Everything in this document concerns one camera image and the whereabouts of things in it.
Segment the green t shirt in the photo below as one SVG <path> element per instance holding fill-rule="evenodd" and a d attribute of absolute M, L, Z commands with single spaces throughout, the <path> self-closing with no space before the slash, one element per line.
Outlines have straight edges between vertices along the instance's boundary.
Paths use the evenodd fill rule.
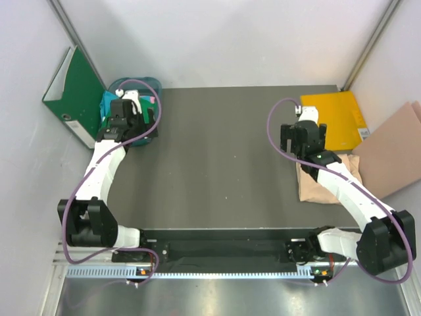
<path fill-rule="evenodd" d="M 104 117 L 97 134 L 97 141 L 125 142 L 146 133 L 156 123 L 157 106 L 148 100 L 115 99 Z"/>

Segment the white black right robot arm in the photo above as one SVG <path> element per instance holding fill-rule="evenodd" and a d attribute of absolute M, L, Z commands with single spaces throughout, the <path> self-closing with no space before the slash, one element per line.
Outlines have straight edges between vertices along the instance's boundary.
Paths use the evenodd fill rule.
<path fill-rule="evenodd" d="M 325 148 L 327 126 L 316 107 L 298 107 L 295 124 L 283 124 L 281 150 L 290 150 L 301 170 L 333 194 L 358 224 L 348 232 L 332 226 L 314 229 L 306 239 L 308 255 L 317 261 L 336 253 L 358 261 L 377 276 L 416 258 L 415 223 L 408 211 L 395 211 L 371 194 L 337 154 Z"/>

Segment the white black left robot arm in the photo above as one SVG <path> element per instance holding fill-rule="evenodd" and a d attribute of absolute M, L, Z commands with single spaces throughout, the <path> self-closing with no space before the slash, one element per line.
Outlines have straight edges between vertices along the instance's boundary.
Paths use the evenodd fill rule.
<path fill-rule="evenodd" d="M 119 225 L 108 206 L 108 196 L 119 165 L 134 143 L 157 137 L 156 97 L 142 97 L 138 90 L 116 91 L 117 98 L 103 120 L 93 156 L 84 178 L 57 211 L 66 244 L 72 247 L 126 248 L 135 261 L 144 260 L 149 245 L 138 228 Z"/>

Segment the blue t shirt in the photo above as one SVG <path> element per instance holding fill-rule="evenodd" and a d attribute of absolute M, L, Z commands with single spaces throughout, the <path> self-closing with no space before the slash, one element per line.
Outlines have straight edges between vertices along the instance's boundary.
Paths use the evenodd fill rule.
<path fill-rule="evenodd" d="M 118 97 L 115 94 L 109 91 L 103 92 L 103 96 L 99 104 L 101 118 L 106 117 L 108 115 L 111 108 L 111 101 L 117 98 Z"/>

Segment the yellow folder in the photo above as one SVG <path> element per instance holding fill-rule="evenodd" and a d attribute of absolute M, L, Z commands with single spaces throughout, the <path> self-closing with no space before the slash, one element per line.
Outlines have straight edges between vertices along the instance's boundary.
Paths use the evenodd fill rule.
<path fill-rule="evenodd" d="M 352 92 L 301 96 L 303 106 L 318 110 L 319 123 L 327 125 L 326 149 L 347 151 L 369 137 L 364 117 Z"/>

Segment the teal plastic bin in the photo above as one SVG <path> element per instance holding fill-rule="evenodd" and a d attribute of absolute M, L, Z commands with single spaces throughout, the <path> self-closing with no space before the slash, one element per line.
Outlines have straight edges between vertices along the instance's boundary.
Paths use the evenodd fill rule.
<path fill-rule="evenodd" d="M 161 84 L 158 80 L 150 77 L 144 77 L 142 79 L 133 79 L 133 78 L 126 78 L 117 80 L 111 85 L 109 88 L 109 92 L 117 95 L 120 97 L 121 95 L 118 93 L 119 90 L 137 90 L 141 95 L 150 95 L 157 98 L 157 107 L 158 107 L 158 114 L 155 115 L 156 123 L 153 125 L 153 127 L 150 130 L 157 129 L 157 123 L 160 120 L 160 111 L 161 111 L 161 101 L 159 99 L 159 90 L 161 89 Z M 130 147 L 135 147 L 137 145 L 134 145 L 133 142 L 143 138 L 144 136 L 148 135 L 149 132 L 143 133 L 139 135 L 138 137 L 132 138 L 131 140 L 127 140 L 125 142 L 117 142 L 122 143 L 123 148 L 125 150 L 128 150 Z"/>

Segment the beige folded t shirt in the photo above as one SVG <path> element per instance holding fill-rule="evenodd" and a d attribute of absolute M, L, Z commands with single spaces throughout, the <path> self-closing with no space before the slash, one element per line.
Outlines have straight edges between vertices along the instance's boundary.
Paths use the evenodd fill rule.
<path fill-rule="evenodd" d="M 345 164 L 347 170 L 362 183 L 359 172 L 360 157 L 353 154 L 338 154 L 338 157 Z M 299 163 L 296 163 L 295 166 L 297 171 L 299 201 L 320 204 L 339 204 L 339 201 L 331 192 L 322 187 L 312 179 L 309 174 L 302 170 Z"/>

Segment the green lever arch binder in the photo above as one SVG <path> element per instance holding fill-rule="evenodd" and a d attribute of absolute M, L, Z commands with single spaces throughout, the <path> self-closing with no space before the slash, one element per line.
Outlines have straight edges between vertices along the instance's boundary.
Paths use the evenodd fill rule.
<path fill-rule="evenodd" d="M 43 97 L 43 104 L 89 149 L 101 123 L 103 86 L 78 47 L 64 54 Z"/>

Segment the brown cardboard sheet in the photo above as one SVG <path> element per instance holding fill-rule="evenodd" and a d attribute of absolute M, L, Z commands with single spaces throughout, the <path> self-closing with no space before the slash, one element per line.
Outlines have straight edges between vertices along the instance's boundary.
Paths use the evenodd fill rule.
<path fill-rule="evenodd" d="M 420 103 L 407 102 L 354 150 L 362 183 L 383 199 L 420 180 Z"/>

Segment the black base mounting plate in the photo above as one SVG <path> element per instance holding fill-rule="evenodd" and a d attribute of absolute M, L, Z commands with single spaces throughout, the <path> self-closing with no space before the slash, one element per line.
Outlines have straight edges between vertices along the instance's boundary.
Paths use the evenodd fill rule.
<path fill-rule="evenodd" d="M 319 228 L 228 228 L 149 229 L 143 231 L 141 245 L 159 255 L 160 264 L 185 263 L 196 266 L 229 259 L 268 259 L 279 263 L 307 263 L 332 256 L 338 251 L 322 251 L 316 233 Z"/>

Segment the aluminium frame rail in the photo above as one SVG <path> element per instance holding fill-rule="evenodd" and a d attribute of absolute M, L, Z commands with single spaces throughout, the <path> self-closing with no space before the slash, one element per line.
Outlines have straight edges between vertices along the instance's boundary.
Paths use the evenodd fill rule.
<path fill-rule="evenodd" d="M 68 254 L 74 261 L 81 261 L 89 255 L 101 251 L 103 248 L 85 248 L 85 247 L 70 247 L 68 246 Z M 80 265 L 104 265 L 112 261 L 112 250 L 103 251 L 100 254 L 80 263 Z M 56 265 L 70 265 L 67 260 L 62 244 L 59 242 L 54 254 L 53 263 Z"/>

